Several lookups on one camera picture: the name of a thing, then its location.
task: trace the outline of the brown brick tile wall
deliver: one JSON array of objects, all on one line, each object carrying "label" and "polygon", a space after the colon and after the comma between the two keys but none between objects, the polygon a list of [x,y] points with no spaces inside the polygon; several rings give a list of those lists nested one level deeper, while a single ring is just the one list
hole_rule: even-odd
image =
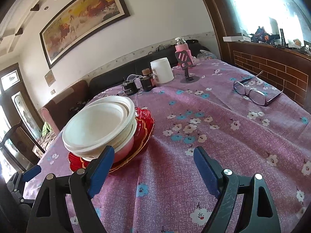
[{"label": "brown brick tile wall", "polygon": [[307,74],[272,60],[237,51],[233,53],[237,67],[254,75],[264,71],[259,78],[279,90],[282,90],[284,82],[284,93],[301,107],[303,106],[307,93]]}]

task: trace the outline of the eyeglass frame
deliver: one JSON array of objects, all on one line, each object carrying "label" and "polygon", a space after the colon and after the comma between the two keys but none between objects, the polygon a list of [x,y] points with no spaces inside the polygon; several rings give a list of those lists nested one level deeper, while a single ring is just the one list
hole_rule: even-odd
[{"label": "eyeglass frame", "polygon": [[[277,94],[275,97],[273,97],[272,99],[270,99],[270,100],[268,100],[268,101],[267,101],[266,95],[265,95],[263,92],[259,91],[259,90],[251,89],[248,93],[246,93],[245,86],[244,86],[243,83],[245,83],[245,82],[247,82],[247,81],[249,81],[249,80],[252,80],[253,78],[258,77],[258,76],[261,75],[262,73],[263,73],[263,71],[261,71],[259,74],[255,75],[255,76],[253,76],[253,77],[251,77],[251,78],[244,79],[244,80],[242,80],[242,81],[234,81],[234,83],[233,83],[233,89],[234,89],[234,91],[236,91],[239,95],[243,95],[243,96],[248,97],[248,98],[249,98],[253,103],[255,103],[256,105],[259,105],[259,106],[262,106],[262,107],[268,107],[271,103],[273,103],[273,102],[283,93],[283,91],[284,91],[285,80],[283,80],[283,89],[282,89],[282,91],[281,91],[279,94]],[[243,86],[244,92],[245,92],[244,94],[240,94],[240,93],[236,90],[236,88],[234,87],[234,85],[236,85],[236,83],[238,83],[238,84],[240,84],[240,85]],[[250,93],[251,91],[255,91],[255,92],[257,92],[257,93],[262,94],[262,95],[265,97],[265,104],[264,104],[264,105],[261,105],[261,104],[258,104],[258,103],[256,103],[256,102],[254,102],[254,101],[249,97],[249,93]]]}]

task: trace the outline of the small wall picture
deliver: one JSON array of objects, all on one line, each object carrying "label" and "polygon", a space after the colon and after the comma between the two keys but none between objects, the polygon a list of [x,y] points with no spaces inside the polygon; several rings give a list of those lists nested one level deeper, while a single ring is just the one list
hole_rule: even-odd
[{"label": "small wall picture", "polygon": [[48,84],[48,86],[50,87],[54,82],[55,82],[55,78],[54,78],[54,74],[52,72],[52,70],[50,70],[45,76],[44,76],[46,83]]},{"label": "small wall picture", "polygon": [[86,38],[129,15],[124,0],[71,1],[40,33],[49,68]]}]

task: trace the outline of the table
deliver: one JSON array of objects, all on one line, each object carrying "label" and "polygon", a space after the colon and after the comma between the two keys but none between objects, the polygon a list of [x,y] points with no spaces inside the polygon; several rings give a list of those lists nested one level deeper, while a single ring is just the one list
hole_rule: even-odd
[{"label": "table", "polygon": [[[261,173],[276,205],[282,232],[290,232],[311,200],[311,115],[286,95],[268,107],[254,104],[233,90],[233,82],[250,74],[220,60],[189,70],[201,79],[175,79],[130,98],[148,108],[155,128],[149,147],[107,177],[92,202],[108,232],[201,232],[216,199],[210,195],[193,161],[203,146],[211,158],[236,174]],[[272,98],[279,91],[254,79],[251,87]],[[92,101],[117,94],[108,89]],[[24,196],[35,198],[48,173],[70,175],[61,133],[40,160],[42,172],[27,183]],[[233,232],[242,197],[238,197],[227,232]],[[70,195],[67,204],[75,232],[80,232]]]}]

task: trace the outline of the green cloth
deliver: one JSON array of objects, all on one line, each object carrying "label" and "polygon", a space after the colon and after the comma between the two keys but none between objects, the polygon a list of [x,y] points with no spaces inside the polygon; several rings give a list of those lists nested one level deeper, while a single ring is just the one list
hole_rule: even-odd
[{"label": "green cloth", "polygon": [[52,127],[47,122],[45,122],[42,128],[42,137],[44,137],[50,131],[53,131]]}]

